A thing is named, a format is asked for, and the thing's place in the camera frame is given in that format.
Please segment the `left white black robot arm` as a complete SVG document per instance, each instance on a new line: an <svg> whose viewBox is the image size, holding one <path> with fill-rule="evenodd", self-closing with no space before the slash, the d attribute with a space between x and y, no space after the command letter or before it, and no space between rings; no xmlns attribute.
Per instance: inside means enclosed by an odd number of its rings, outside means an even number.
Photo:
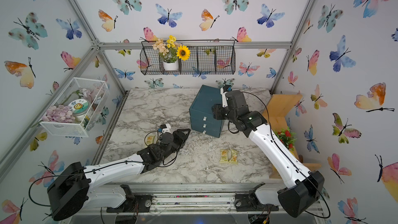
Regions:
<svg viewBox="0 0 398 224"><path fill-rule="evenodd" d="M114 162L87 167L80 162L72 163L47 189L51 217L54 221L62 221L86 207L119 208L131 200L127 189L106 193L100 187L117 179L170 166L174 161L164 163L165 159L178 154L190 132L190 129L178 129L163 133L155 144Z"/></svg>

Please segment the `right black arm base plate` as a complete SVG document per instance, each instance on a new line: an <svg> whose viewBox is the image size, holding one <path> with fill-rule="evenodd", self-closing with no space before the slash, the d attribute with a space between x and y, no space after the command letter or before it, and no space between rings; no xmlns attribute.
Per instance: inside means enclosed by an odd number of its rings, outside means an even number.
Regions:
<svg viewBox="0 0 398 224"><path fill-rule="evenodd" d="M235 194L234 207L237 212L279 211L279 202L276 191L261 183L249 192Z"/></svg>

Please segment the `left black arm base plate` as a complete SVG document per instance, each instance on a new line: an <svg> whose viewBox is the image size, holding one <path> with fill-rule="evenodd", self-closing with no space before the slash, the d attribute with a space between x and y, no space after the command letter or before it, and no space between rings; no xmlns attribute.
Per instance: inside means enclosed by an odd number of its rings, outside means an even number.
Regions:
<svg viewBox="0 0 398 224"><path fill-rule="evenodd" d="M152 195L134 194L128 185L120 186L125 193L125 200L116 208L108 207L107 213L149 213Z"/></svg>

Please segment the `yellow cookie packet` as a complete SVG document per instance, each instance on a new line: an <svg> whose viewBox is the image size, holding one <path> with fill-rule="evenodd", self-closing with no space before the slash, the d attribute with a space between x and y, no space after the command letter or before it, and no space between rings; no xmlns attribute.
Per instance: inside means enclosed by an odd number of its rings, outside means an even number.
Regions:
<svg viewBox="0 0 398 224"><path fill-rule="evenodd" d="M220 163L229 163L229 150L221 149L220 150Z"/></svg>
<svg viewBox="0 0 398 224"><path fill-rule="evenodd" d="M236 151L235 149L230 149L230 152L231 152L231 157L229 159L229 163L238 164L237 161L238 151Z"/></svg>
<svg viewBox="0 0 398 224"><path fill-rule="evenodd" d="M150 144L153 144L157 140L157 136L154 134L149 134L148 136L145 137L145 144L149 146Z"/></svg>

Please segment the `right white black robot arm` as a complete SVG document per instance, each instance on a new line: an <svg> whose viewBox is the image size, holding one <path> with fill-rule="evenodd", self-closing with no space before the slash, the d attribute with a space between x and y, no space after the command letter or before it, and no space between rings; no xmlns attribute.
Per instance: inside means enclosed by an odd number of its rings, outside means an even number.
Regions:
<svg viewBox="0 0 398 224"><path fill-rule="evenodd" d="M301 163L277 137L272 129L269 104L265 106L266 116L263 116L258 111L249 110L244 92L225 86L220 94L222 103L212 107L214 118L233 123L238 132L244 133L264 152L285 184L285 188L277 192L282 208L294 218L306 212L322 198L323 175L312 172Z"/></svg>

